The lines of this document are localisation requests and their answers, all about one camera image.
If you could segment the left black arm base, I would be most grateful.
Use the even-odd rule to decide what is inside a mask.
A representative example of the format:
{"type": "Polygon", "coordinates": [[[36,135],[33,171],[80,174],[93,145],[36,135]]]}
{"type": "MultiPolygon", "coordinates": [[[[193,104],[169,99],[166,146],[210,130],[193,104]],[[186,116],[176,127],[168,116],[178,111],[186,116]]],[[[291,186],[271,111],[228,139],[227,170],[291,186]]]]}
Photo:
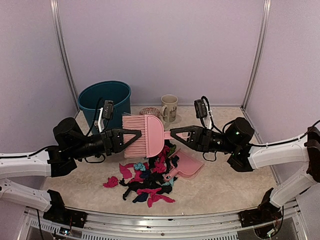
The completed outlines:
{"type": "Polygon", "coordinates": [[[50,208],[43,213],[45,220],[68,225],[69,227],[84,228],[88,214],[84,211],[66,208],[59,192],[48,190],[50,208]]]}

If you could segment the pink dustpan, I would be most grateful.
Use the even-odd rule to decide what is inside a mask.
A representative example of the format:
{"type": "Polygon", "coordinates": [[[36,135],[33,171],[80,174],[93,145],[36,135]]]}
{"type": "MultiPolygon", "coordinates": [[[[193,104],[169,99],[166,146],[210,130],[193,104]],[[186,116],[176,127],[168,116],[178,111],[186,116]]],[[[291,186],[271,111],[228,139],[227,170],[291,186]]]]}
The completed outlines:
{"type": "Polygon", "coordinates": [[[183,178],[191,178],[204,165],[203,162],[185,153],[180,148],[169,157],[169,163],[170,170],[163,176],[166,182],[177,175],[183,178]]]}

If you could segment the pink hand brush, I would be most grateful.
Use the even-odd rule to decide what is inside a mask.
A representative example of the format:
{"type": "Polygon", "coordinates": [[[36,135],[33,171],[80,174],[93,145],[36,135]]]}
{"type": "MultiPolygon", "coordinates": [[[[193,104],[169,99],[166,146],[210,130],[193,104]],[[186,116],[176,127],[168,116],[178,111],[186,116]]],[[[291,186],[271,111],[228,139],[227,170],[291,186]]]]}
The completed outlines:
{"type": "Polygon", "coordinates": [[[162,151],[165,141],[172,139],[170,132],[164,130],[163,123],[154,115],[124,115],[122,128],[141,131],[141,137],[124,150],[126,159],[155,157],[162,151]]]}

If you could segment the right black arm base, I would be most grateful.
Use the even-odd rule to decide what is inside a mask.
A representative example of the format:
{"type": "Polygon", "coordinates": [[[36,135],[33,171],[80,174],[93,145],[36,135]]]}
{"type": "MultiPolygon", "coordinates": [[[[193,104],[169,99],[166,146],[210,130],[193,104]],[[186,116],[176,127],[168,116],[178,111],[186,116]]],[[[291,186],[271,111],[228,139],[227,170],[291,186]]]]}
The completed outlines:
{"type": "Polygon", "coordinates": [[[272,190],[273,188],[270,188],[264,194],[257,208],[243,210],[238,213],[242,228],[260,225],[282,218],[283,215],[280,208],[270,202],[272,190]]]}

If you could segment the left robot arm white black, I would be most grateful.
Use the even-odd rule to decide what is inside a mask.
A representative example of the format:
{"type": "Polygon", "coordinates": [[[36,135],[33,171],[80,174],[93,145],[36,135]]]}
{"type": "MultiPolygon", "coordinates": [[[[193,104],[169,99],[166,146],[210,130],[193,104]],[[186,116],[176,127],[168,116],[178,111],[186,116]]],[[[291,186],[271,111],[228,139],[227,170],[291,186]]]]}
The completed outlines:
{"type": "Polygon", "coordinates": [[[83,134],[75,118],[63,119],[53,129],[57,145],[34,153],[0,156],[0,198],[50,213],[63,223],[70,218],[59,192],[37,190],[11,182],[14,177],[64,177],[77,168],[77,161],[88,157],[117,154],[142,137],[140,130],[112,128],[98,134],[83,134]]]}

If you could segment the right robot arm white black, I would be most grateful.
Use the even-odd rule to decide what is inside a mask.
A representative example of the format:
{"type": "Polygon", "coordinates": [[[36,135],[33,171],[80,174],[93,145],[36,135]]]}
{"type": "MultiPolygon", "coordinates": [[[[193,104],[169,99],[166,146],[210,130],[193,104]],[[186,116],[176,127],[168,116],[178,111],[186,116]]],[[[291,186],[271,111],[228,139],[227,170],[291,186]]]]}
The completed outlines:
{"type": "Polygon", "coordinates": [[[196,152],[228,154],[228,164],[240,173],[302,163],[294,175],[264,194],[255,212],[260,222],[268,221],[287,201],[320,182],[320,131],[315,125],[296,137],[265,144],[250,142],[255,131],[243,117],[226,123],[222,132],[196,125],[172,128],[169,132],[172,138],[196,152]]]}

